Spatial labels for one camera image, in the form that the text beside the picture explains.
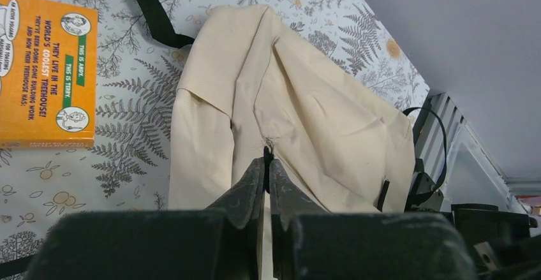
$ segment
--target book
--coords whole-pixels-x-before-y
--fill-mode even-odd
[[[0,148],[94,143],[98,12],[0,0]]]

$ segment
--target floral tablecloth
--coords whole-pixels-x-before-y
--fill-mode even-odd
[[[35,252],[69,213],[167,207],[172,104],[189,48],[152,41],[135,0],[53,1],[99,11],[96,143],[0,149],[0,262]],[[214,6],[268,4],[396,107],[421,106],[427,96],[428,86],[364,0],[160,1],[177,32],[189,36]]]

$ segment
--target leaf pattern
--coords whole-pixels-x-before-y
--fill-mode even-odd
[[[53,1],[99,13],[95,144],[0,148],[0,206],[12,219],[0,230],[0,262],[35,252],[47,229],[69,213],[167,208],[172,109],[189,47],[153,41],[135,0]],[[364,0],[159,1],[177,33],[192,37],[216,6],[269,5],[289,28],[395,107],[421,106],[427,96],[428,86]],[[66,196],[55,201],[55,195]],[[17,228],[18,216],[29,213],[32,220]],[[15,252],[14,242],[22,247]]]

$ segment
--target gray wall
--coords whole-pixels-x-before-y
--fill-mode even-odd
[[[541,0],[366,0],[509,177],[541,177]]]

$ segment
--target speech bubble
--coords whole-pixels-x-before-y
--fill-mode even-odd
[[[6,35],[0,36],[0,77],[6,76],[13,64],[13,43]]]
[[[6,36],[8,40],[13,41],[19,31],[19,3],[16,0],[11,0],[6,6],[6,19],[4,21],[4,28],[6,30]]]

